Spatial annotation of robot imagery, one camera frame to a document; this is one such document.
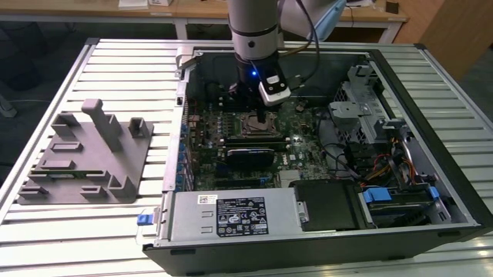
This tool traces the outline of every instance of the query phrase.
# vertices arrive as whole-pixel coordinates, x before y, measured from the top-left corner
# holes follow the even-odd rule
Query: power supply label
[[[263,197],[218,199],[215,208],[215,214],[218,215],[216,232],[222,238],[269,234]]]

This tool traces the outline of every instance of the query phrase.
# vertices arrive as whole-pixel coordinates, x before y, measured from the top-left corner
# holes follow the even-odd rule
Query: blue latch
[[[366,203],[378,201],[390,201],[391,196],[386,188],[370,188],[363,192],[363,198]]]
[[[438,190],[434,186],[429,187],[429,192],[432,194],[433,200],[438,200],[440,198],[440,193]]]
[[[154,215],[138,215],[138,226],[152,225]]]

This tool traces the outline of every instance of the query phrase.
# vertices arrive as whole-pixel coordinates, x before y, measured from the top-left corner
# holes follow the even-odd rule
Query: barcode sticker
[[[216,194],[199,195],[198,204],[215,204],[216,200],[218,200],[218,195]]]

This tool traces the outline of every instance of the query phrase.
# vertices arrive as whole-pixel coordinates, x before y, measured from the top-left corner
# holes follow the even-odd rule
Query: white table
[[[297,47],[302,43],[287,43]],[[138,240],[136,216],[160,204],[168,124],[180,82],[175,77],[180,46],[231,47],[224,41],[102,40],[85,45],[27,147],[0,189],[1,276],[167,276],[139,244],[152,242],[152,226]],[[482,200],[493,209],[493,127],[484,113],[425,50],[399,44],[323,43],[322,48],[378,48],[429,119]],[[394,113],[395,104],[389,98]],[[114,205],[19,205],[13,203],[41,156],[61,111],[75,112],[85,98],[102,98],[120,121],[139,116],[155,123],[139,199]],[[84,115],[76,113],[80,121]],[[493,240],[484,236],[444,245],[413,259],[338,264],[240,276],[490,276]]]

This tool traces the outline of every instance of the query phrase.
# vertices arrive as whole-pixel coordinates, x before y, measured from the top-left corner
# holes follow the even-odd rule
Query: table leg
[[[174,19],[175,29],[176,29],[176,37],[180,40],[187,40],[187,19],[186,18],[175,18]]]
[[[278,33],[278,47],[285,47],[285,34],[282,32]]]
[[[378,43],[393,43],[395,36],[398,35],[401,26],[402,26],[402,22],[390,23],[382,33],[382,37],[379,38]]]

